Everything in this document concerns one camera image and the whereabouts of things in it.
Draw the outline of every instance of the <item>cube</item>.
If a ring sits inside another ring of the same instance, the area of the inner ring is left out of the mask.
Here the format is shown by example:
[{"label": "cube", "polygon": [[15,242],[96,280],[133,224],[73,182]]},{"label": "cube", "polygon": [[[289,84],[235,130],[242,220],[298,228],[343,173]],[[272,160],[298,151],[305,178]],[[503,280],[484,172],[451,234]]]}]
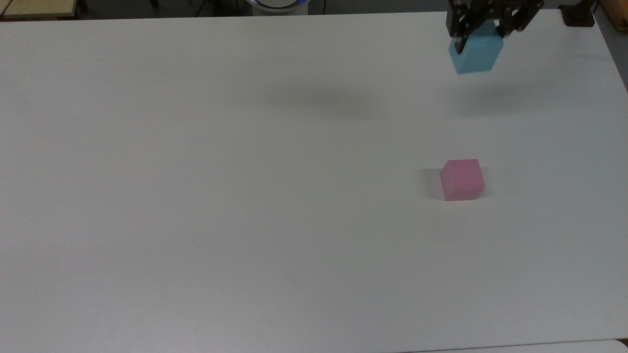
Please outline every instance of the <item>cube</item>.
[{"label": "cube", "polygon": [[447,161],[440,171],[445,201],[475,200],[484,190],[478,160]]},{"label": "cube", "polygon": [[449,44],[456,72],[461,73],[491,71],[499,53],[504,47],[504,40],[497,33],[497,27],[491,20],[476,29],[467,40],[461,54],[456,52],[455,40]]}]

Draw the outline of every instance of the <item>black bracket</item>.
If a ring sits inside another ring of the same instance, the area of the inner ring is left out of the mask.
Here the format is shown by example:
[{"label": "black bracket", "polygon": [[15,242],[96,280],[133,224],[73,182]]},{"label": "black bracket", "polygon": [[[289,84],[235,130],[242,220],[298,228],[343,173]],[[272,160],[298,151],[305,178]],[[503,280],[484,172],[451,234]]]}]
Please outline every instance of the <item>black bracket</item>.
[{"label": "black bracket", "polygon": [[595,19],[591,7],[596,0],[581,0],[575,5],[558,6],[563,15],[563,21],[569,27],[593,27]]}]

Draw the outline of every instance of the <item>wooden surface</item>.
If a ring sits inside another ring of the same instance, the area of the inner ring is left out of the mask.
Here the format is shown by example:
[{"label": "wooden surface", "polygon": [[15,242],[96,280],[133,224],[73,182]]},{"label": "wooden surface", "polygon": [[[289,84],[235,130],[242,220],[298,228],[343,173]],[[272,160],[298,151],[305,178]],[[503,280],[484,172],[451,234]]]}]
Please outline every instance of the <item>wooden surface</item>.
[{"label": "wooden surface", "polygon": [[[0,24],[0,352],[628,336],[628,95],[542,10]],[[80,33],[68,36],[68,33]],[[486,189],[445,202],[446,160]]]},{"label": "wooden surface", "polygon": [[600,0],[618,31],[628,33],[628,0]]},{"label": "wooden surface", "polygon": [[13,0],[3,19],[71,17],[76,3],[77,0]]},{"label": "wooden surface", "polygon": [[0,13],[4,11],[9,2],[11,2],[11,0],[0,0]]}]

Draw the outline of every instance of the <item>blue cube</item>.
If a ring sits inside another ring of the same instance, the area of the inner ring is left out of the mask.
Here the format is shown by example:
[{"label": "blue cube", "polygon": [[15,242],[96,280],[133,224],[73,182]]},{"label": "blue cube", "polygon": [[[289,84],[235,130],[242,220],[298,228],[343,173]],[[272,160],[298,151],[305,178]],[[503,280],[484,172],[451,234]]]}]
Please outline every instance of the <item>blue cube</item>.
[{"label": "blue cube", "polygon": [[497,33],[495,23],[488,20],[471,33],[461,54],[456,52],[455,40],[452,39],[449,54],[459,75],[491,71],[503,47],[504,40]]}]

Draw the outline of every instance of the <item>floor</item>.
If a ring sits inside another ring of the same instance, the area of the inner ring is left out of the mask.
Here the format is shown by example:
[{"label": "floor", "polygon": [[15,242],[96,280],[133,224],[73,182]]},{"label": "floor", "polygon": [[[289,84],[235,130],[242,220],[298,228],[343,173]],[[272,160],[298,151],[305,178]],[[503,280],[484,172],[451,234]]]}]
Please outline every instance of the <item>floor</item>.
[{"label": "floor", "polygon": [[[198,16],[240,16],[248,7],[246,0],[158,0],[159,8],[150,0],[85,0],[89,12],[85,19],[110,18],[169,18]],[[556,8],[576,0],[545,0],[545,8]],[[445,11],[446,0],[311,0],[310,14],[393,13],[418,11]],[[628,35],[615,31],[603,9],[595,13],[597,23],[606,39],[610,53],[628,89]]]}]

